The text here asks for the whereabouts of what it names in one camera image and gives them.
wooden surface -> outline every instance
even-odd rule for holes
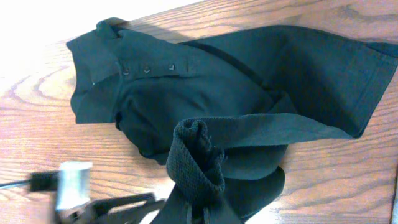
[[[271,24],[398,42],[398,1],[212,0],[121,25],[180,42]],[[75,68],[65,42],[48,45],[37,63],[1,84],[0,183],[77,159],[94,163],[93,198],[141,192],[168,197],[174,183],[165,167],[141,157],[114,124],[75,124]],[[361,139],[289,146],[282,195],[248,223],[389,223],[397,164],[395,74]],[[25,188],[0,190],[0,223],[48,223],[49,200],[49,194]]]

wooden table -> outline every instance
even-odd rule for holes
[[[271,24],[398,42],[398,1],[211,0],[121,26],[181,42]],[[43,63],[0,92],[0,182],[58,169],[63,161],[93,161],[93,198],[141,192],[167,198],[174,183],[165,167],[141,157],[114,124],[75,124],[75,67],[65,42],[48,45],[38,55]],[[397,161],[395,75],[361,139],[289,146],[282,195],[248,223],[389,223]],[[0,190],[0,223],[48,223],[49,200],[25,188]]]

clothing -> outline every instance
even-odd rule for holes
[[[360,137],[398,66],[398,45],[294,26],[171,44],[100,22],[67,46],[77,123],[167,159],[154,223],[247,220],[281,193],[287,145]]]

dark green shirt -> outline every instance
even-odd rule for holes
[[[281,193],[287,145],[360,137],[398,65],[397,45],[293,26],[171,44],[100,22],[67,45],[77,123],[167,159],[155,223],[247,220]]]

fabric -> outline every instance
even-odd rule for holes
[[[287,145],[360,137],[398,66],[397,45],[294,26],[171,44],[100,22],[67,46],[77,123],[116,122],[176,183],[154,223],[245,222]]]

